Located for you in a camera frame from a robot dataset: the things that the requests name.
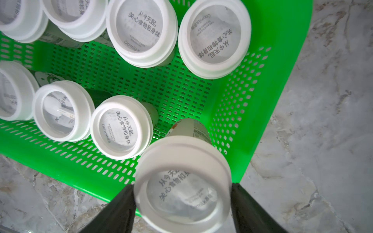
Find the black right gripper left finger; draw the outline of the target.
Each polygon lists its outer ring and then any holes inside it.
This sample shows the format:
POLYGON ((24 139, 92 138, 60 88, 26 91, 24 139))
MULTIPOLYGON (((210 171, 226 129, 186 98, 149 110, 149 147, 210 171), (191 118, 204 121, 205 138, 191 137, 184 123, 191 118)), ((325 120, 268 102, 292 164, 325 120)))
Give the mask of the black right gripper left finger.
POLYGON ((130 233, 136 212, 134 186, 126 187, 80 232, 130 233))

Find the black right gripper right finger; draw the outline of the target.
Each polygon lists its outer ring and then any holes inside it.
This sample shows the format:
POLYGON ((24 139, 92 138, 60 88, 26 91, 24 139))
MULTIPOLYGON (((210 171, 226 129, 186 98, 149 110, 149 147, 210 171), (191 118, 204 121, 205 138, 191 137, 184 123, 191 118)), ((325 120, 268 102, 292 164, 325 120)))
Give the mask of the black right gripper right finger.
POLYGON ((232 184, 231 209, 237 233, 286 232, 238 183, 232 184))

